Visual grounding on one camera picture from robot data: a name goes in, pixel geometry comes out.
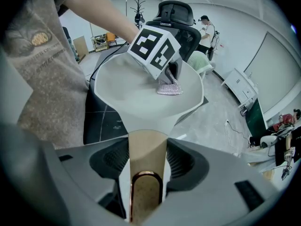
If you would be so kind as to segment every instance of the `gray plastic housing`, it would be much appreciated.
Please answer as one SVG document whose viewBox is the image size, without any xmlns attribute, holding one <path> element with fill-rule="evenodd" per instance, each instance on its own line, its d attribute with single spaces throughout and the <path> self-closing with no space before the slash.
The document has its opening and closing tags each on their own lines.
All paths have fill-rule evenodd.
<svg viewBox="0 0 301 226">
<path fill-rule="evenodd" d="M 19 178 L 35 172 L 33 181 L 27 180 L 18 184 L 20 191 L 26 185 L 30 185 L 28 184 L 30 182 L 31 185 L 35 185 L 37 181 L 40 181 L 41 185 L 48 182 L 50 186 L 46 186 L 43 190 L 46 194 L 51 192 L 53 197 L 46 200 L 41 198 L 41 200 L 45 206 L 49 202 L 58 205 L 62 210 L 62 221 L 68 222 L 69 225 L 128 225 L 121 217 L 110 213 L 98 204 L 107 194 L 114 192 L 116 181 L 99 176 L 90 166 L 90 158 L 93 154 L 103 149 L 110 151 L 117 143 L 126 142 L 127 138 L 55 151 L 50 143 L 41 142 L 18 128 L 3 129 L 2 127 L 0 131 L 1 161 L 4 162 L 5 172 L 10 173 L 9 179 L 17 183 Z M 182 191 L 179 191 L 179 188 L 169 190 L 166 200 L 143 223 L 144 226 L 198 225 L 200 222 L 211 226 L 252 225 L 279 197 L 279 193 L 269 181 L 231 154 L 181 140 L 168 139 L 168 143 L 180 148 L 184 153 L 194 155 L 194 163 L 201 161 L 203 166 L 200 166 L 198 171 L 203 177 L 191 188 L 180 188 Z M 11 150 L 16 148 L 12 144 L 26 149 L 22 152 Z M 32 155 L 34 164 L 26 164 L 28 153 Z M 19 163 L 14 163 L 16 155 L 19 155 Z M 23 170 L 14 170 L 16 164 L 20 168 L 22 163 Z M 44 172 L 47 171 L 46 174 L 39 173 L 41 163 L 44 165 Z M 186 176 L 189 172 L 190 169 L 182 176 Z M 242 181 L 248 181 L 263 200 L 263 203 L 253 211 L 250 211 L 242 194 L 235 187 L 235 183 Z M 38 188 L 34 192 L 23 191 L 22 196 L 29 200 L 30 195 L 38 191 Z M 36 200 L 32 203 L 35 205 L 39 202 Z M 54 217 L 57 213 L 49 212 L 52 213 L 48 215 L 49 217 Z"/>
</svg>

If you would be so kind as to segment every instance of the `white desk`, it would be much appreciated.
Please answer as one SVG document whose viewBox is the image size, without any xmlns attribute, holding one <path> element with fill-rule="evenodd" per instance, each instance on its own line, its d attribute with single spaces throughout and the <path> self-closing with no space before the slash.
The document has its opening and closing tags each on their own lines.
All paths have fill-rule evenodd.
<svg viewBox="0 0 301 226">
<path fill-rule="evenodd" d="M 251 100 L 255 95 L 258 95 L 258 89 L 254 83 L 247 78 L 246 74 L 234 69 L 230 75 L 221 84 L 226 84 L 240 101 L 239 108 L 242 107 L 246 102 Z"/>
</svg>

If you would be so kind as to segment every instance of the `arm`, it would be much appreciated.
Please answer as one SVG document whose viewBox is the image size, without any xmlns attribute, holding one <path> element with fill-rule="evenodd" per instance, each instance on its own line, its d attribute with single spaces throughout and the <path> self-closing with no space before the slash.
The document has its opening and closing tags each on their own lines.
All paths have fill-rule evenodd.
<svg viewBox="0 0 301 226">
<path fill-rule="evenodd" d="M 293 136 L 292 134 L 289 134 L 286 139 L 285 139 L 285 146 L 286 149 L 289 150 L 291 148 L 291 140 L 292 140 Z"/>
<path fill-rule="evenodd" d="M 287 151 L 284 154 L 284 160 L 287 161 L 287 165 L 286 165 L 287 167 L 289 167 L 292 162 L 291 152 L 289 151 L 291 148 L 292 138 L 293 138 L 292 134 L 289 134 L 285 139 L 285 147 Z"/>
<path fill-rule="evenodd" d="M 208 37 L 209 37 L 209 34 L 206 33 L 204 36 L 202 36 L 201 40 L 204 40 L 204 39 L 206 39 L 206 38 L 208 38 Z"/>
<path fill-rule="evenodd" d="M 287 161 L 287 165 L 286 165 L 286 167 L 283 169 L 283 171 L 282 171 L 282 176 L 281 176 L 281 178 L 282 178 L 282 181 L 288 176 L 288 175 L 290 175 L 290 170 L 289 170 L 289 167 L 290 167 L 290 165 L 291 165 L 291 162 L 292 162 L 292 158 L 290 157 L 288 160 L 286 160 Z"/>
<path fill-rule="evenodd" d="M 120 13 L 110 0 L 66 0 L 64 5 L 78 16 L 131 43 L 138 28 Z"/>
</svg>

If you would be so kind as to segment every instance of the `person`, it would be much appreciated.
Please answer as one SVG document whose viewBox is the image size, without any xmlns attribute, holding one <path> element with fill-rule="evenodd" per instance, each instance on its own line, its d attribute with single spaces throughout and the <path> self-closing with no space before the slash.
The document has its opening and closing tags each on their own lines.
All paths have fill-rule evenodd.
<svg viewBox="0 0 301 226">
<path fill-rule="evenodd" d="M 201 23 L 202 25 L 206 25 L 206 28 L 202 28 L 201 30 L 205 30 L 205 35 L 202 36 L 201 41 L 197 47 L 197 51 L 200 51 L 204 54 L 210 49 L 211 47 L 211 41 L 214 36 L 214 26 L 210 22 L 208 16 L 203 15 L 201 17 Z"/>
<path fill-rule="evenodd" d="M 261 137 L 272 135 L 273 133 L 278 132 L 286 125 L 289 124 L 294 125 L 300 119 L 300 117 L 301 117 L 301 110 L 299 109 L 297 110 L 294 109 L 293 115 L 291 114 L 280 115 L 279 123 L 270 126 Z M 249 144 L 251 146 L 259 146 L 261 137 L 249 137 Z"/>
<path fill-rule="evenodd" d="M 55 149 L 83 145 L 88 91 L 58 17 L 62 7 L 129 43 L 139 32 L 110 0 L 24 1 L 2 42 L 9 64 L 32 89 L 17 124 Z"/>
<path fill-rule="evenodd" d="M 75 57 L 75 60 L 76 60 L 76 61 L 79 61 L 79 57 L 77 56 L 76 50 L 75 50 L 75 48 L 74 48 L 74 46 L 73 46 L 73 44 L 72 44 L 72 39 L 70 38 L 70 35 L 69 35 L 69 33 L 68 33 L 68 29 L 67 29 L 66 27 L 63 27 L 63 30 L 64 30 L 64 33 L 65 33 L 65 35 L 66 35 L 66 37 L 67 37 L 67 40 L 68 40 L 68 42 L 69 42 L 69 45 L 70 45 L 70 47 L 71 47 L 71 49 L 72 49 L 72 52 L 73 52 L 74 57 Z"/>
<path fill-rule="evenodd" d="M 293 130 L 285 139 L 278 140 L 275 145 L 248 152 L 241 153 L 239 156 L 247 163 L 256 163 L 253 165 L 259 172 L 272 170 L 287 161 L 287 167 L 291 163 L 290 148 L 295 147 L 294 162 L 301 156 L 301 127 Z"/>
</svg>

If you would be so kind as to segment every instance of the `black chair headrest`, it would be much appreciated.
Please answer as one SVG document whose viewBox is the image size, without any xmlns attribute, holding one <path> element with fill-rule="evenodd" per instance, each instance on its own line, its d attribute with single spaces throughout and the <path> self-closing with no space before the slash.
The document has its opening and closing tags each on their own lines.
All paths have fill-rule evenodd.
<svg viewBox="0 0 301 226">
<path fill-rule="evenodd" d="M 159 3 L 159 12 L 153 19 L 162 23 L 175 22 L 188 26 L 193 25 L 193 13 L 191 7 L 180 1 L 163 1 Z"/>
</svg>

